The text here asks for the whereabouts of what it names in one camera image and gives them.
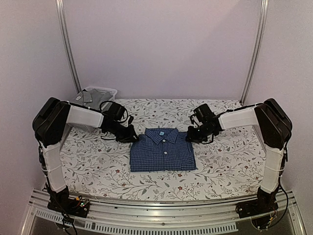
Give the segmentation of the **blue plaid long sleeve shirt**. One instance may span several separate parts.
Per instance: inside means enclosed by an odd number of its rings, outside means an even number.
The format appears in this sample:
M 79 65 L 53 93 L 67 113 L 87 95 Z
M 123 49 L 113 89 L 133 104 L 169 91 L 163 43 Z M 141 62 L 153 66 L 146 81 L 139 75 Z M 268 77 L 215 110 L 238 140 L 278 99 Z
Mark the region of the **blue plaid long sleeve shirt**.
M 130 148 L 131 172 L 196 170 L 193 146 L 176 128 L 147 128 Z

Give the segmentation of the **white plastic basket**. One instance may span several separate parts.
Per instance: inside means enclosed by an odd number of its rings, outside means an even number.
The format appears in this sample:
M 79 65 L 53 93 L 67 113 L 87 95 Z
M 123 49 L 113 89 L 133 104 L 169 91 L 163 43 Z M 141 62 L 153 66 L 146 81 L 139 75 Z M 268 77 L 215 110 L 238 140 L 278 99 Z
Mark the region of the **white plastic basket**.
M 67 102 L 70 105 L 67 124 L 90 132 L 99 128 L 104 119 L 101 112 L 109 109 L 116 94 L 115 89 L 86 87 Z

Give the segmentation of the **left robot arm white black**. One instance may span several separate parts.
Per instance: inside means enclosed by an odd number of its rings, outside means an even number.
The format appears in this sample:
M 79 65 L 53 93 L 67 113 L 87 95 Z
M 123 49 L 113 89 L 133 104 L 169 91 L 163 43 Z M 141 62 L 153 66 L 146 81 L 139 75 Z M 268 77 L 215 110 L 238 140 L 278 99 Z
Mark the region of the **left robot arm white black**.
M 139 140 L 132 121 L 133 117 L 126 108 L 111 100 L 103 101 L 98 109 L 93 109 L 54 97 L 49 98 L 32 122 L 48 189 L 52 193 L 67 190 L 60 150 L 71 125 L 99 129 L 102 133 L 114 135 L 114 141 L 132 143 Z

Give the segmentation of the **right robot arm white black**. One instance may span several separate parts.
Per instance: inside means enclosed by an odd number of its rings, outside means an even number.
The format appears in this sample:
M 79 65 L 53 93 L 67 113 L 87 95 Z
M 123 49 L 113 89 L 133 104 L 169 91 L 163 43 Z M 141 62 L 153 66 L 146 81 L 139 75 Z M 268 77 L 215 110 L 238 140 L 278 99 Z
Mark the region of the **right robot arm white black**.
M 190 116 L 188 142 L 210 144 L 224 130 L 258 126 L 264 142 L 266 163 L 260 191 L 272 194 L 281 185 L 281 177 L 288 161 L 288 142 L 291 139 L 292 122 L 276 102 L 269 98 L 257 103 L 214 114 L 207 104 L 194 110 Z

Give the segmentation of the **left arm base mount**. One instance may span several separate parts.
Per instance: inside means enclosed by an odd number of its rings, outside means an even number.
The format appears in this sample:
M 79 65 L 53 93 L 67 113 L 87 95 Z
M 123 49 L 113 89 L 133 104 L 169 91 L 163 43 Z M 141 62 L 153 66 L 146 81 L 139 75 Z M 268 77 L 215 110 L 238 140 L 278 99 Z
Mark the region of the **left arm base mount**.
M 78 196 L 69 198 L 68 195 L 51 195 L 47 206 L 48 209 L 76 217 L 87 218 L 90 208 L 90 200 Z

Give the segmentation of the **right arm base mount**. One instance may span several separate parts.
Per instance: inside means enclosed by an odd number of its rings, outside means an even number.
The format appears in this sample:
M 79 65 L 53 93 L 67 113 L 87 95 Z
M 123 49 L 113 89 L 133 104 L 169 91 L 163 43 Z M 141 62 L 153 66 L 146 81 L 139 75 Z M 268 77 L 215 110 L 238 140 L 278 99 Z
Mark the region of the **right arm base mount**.
M 260 215 L 278 209 L 276 198 L 258 196 L 257 199 L 240 202 L 236 205 L 235 211 L 240 218 Z

